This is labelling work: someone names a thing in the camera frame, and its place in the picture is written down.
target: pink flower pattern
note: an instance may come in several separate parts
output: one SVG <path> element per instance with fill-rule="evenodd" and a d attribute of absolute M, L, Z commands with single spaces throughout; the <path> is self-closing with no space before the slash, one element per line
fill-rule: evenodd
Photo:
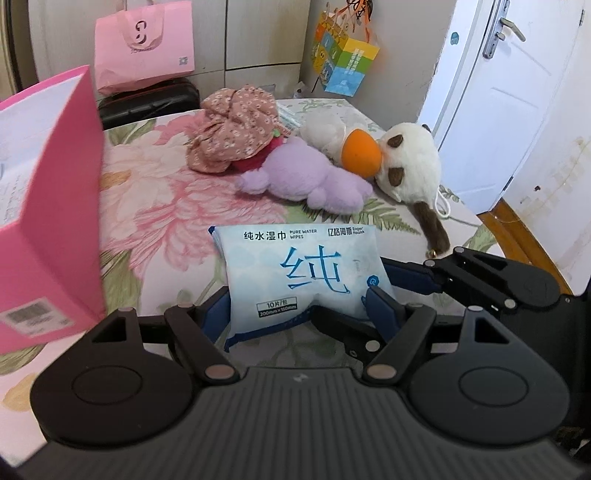
<path fill-rule="evenodd" d="M 188 120 L 177 117 L 166 128 L 156 127 L 158 135 L 150 132 L 134 141 L 132 148 L 120 148 L 125 154 L 105 156 L 113 161 L 103 171 L 131 173 L 127 181 L 103 192 L 103 224 L 117 227 L 103 233 L 102 246 L 114 252 L 130 249 L 129 266 L 138 278 L 144 278 L 150 259 L 161 248 L 175 269 L 186 271 L 190 264 L 203 263 L 216 251 L 208 231 L 212 225 L 285 222 L 282 204 L 268 196 L 252 197 L 238 191 L 238 174 L 203 174 L 180 165 L 184 149 L 178 146 L 184 135 L 178 133 L 184 133 L 179 129 L 190 125 Z M 172 140 L 166 145 L 155 146 L 169 135 Z M 155 155 L 154 149 L 162 155 Z M 134 182 L 149 190 L 132 188 Z"/>
<path fill-rule="evenodd" d="M 165 125 L 157 125 L 154 130 L 160 132 L 160 137 L 154 145 L 166 145 L 168 140 L 177 134 L 185 134 L 190 139 L 193 139 L 197 136 L 199 126 L 204 122 L 205 110 L 198 110 L 173 118 Z"/>

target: floral cloth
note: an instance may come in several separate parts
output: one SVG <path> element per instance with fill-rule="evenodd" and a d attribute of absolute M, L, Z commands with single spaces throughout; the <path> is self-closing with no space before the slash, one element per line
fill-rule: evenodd
<path fill-rule="evenodd" d="M 231 162 L 252 157 L 273 138 L 277 106 L 273 95 L 263 89 L 223 88 L 207 97 L 202 107 L 205 122 L 187 150 L 187 164 L 193 170 L 224 172 Z"/>
<path fill-rule="evenodd" d="M 281 100 L 296 115 L 312 109 L 336 111 L 345 117 L 353 107 L 345 100 Z M 380 230 L 383 257 L 423 262 L 427 240 L 403 205 L 380 192 L 358 215 L 338 217 L 310 211 L 302 203 L 270 196 L 254 199 L 236 192 L 237 174 L 208 175 L 191 171 L 185 144 L 204 122 L 204 112 L 188 112 L 129 124 L 105 132 L 101 178 L 101 266 L 107 309 L 135 306 L 142 315 L 191 301 L 200 304 L 226 282 L 225 268 L 207 231 L 212 225 L 266 223 L 364 223 Z M 374 123 L 375 138 L 382 130 Z M 443 224 L 452 245 L 502 255 L 492 234 L 449 190 L 452 218 Z M 463 307 L 445 294 L 423 297 L 397 291 L 399 301 L 421 301 L 440 313 Z M 225 341 L 227 332 L 218 340 Z M 0 355 L 0 455 L 16 465 L 45 440 L 30 410 L 28 393 L 34 378 L 79 336 Z M 163 345 L 147 347 L 167 353 Z M 248 365 L 269 367 L 359 368 L 343 345 L 305 324 L 291 330 L 240 343 L 230 360 L 241 371 Z"/>

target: black suitcase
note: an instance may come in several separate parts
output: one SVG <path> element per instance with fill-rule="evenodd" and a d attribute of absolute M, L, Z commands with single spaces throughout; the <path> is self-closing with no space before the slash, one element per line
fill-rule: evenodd
<path fill-rule="evenodd" d="M 116 93 L 99 103 L 103 130 L 200 108 L 199 90 L 185 78 L 165 80 L 134 92 Z"/>

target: pure water wipes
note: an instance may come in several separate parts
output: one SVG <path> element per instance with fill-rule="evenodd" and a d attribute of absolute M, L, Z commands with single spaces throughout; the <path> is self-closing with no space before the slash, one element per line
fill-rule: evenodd
<path fill-rule="evenodd" d="M 369 286 L 394 294 L 374 226 L 233 225 L 210 231 L 228 274 L 226 348 L 303 323 L 315 305 L 367 320 Z"/>

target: hanging bag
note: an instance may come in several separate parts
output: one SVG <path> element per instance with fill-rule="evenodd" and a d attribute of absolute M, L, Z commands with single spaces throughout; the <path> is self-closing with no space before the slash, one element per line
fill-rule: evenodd
<path fill-rule="evenodd" d="M 155 4 L 99 18 L 95 80 L 103 95 L 149 87 L 195 69 L 191 2 Z"/>
<path fill-rule="evenodd" d="M 363 17 L 365 41 L 351 37 L 355 32 L 354 17 Z M 325 91 L 351 97 L 357 92 L 379 51 L 375 42 L 370 42 L 372 36 L 366 0 L 355 2 L 353 10 L 345 7 L 334 12 L 330 12 L 330 5 L 326 4 L 312 47 L 312 65 Z"/>

